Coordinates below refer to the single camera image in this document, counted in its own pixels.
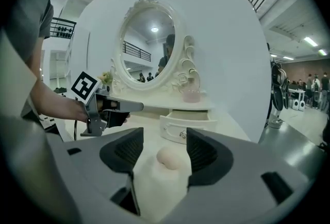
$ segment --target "gray floor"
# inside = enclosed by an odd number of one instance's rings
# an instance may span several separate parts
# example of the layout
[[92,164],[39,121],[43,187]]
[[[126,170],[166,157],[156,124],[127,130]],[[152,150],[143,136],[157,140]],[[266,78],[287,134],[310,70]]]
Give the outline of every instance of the gray floor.
[[259,144],[296,167],[310,180],[317,176],[326,158],[326,154],[320,148],[286,122],[279,129],[266,127]]

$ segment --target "person's hand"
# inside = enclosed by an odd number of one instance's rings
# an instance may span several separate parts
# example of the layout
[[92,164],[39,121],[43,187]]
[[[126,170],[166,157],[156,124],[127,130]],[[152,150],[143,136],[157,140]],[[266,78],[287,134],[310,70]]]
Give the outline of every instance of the person's hand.
[[[103,100],[98,100],[98,101],[96,102],[96,105],[97,105],[97,110],[98,110],[98,112],[102,112]],[[112,101],[112,102],[111,102],[111,107],[113,107],[113,108],[117,107],[117,102]]]

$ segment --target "ceiling light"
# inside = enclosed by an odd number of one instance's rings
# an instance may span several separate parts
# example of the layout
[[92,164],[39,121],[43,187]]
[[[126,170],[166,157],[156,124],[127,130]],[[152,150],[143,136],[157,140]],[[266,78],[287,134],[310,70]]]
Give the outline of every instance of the ceiling light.
[[319,50],[319,53],[320,53],[321,55],[323,55],[323,56],[326,56],[326,55],[327,55],[327,53],[326,53],[323,49],[320,49],[320,50]]
[[306,37],[304,38],[304,40],[307,42],[307,43],[310,43],[312,46],[318,46],[317,43],[315,43],[311,38],[309,37]]

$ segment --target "white backdrop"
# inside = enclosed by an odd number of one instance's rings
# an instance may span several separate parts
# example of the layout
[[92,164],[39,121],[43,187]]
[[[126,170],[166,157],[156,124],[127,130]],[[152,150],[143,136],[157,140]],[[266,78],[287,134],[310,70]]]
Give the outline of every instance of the white backdrop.
[[[117,34],[137,0],[94,0],[78,26],[90,31],[87,65],[92,75],[110,69]],[[260,23],[247,0],[163,0],[196,41],[202,87],[217,110],[228,112],[258,142],[270,100],[270,62]]]

